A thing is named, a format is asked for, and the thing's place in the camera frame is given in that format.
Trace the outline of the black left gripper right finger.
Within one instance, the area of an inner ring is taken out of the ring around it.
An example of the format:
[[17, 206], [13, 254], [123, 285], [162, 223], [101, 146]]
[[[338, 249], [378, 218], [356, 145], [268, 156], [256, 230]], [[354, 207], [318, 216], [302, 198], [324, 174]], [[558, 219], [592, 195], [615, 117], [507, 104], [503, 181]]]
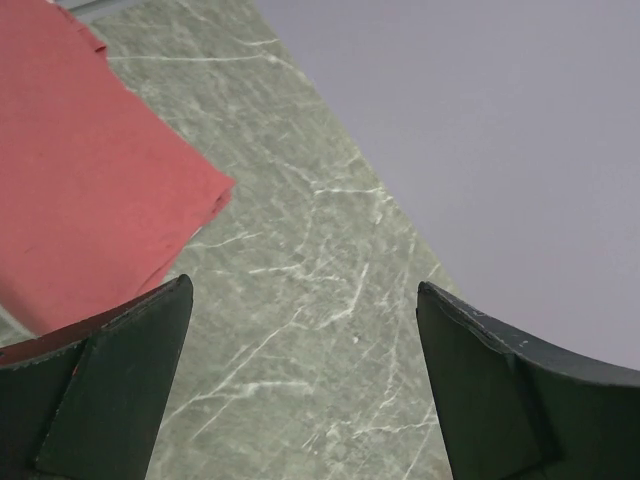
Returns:
[[456, 479], [636, 479], [639, 373], [488, 316], [431, 282], [416, 319]]

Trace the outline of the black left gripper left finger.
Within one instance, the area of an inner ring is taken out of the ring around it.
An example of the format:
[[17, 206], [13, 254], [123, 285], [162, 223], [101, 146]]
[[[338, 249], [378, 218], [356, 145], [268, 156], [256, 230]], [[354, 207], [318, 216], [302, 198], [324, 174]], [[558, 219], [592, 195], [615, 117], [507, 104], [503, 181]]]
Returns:
[[181, 275], [2, 348], [2, 478], [144, 478], [192, 308], [193, 284]]

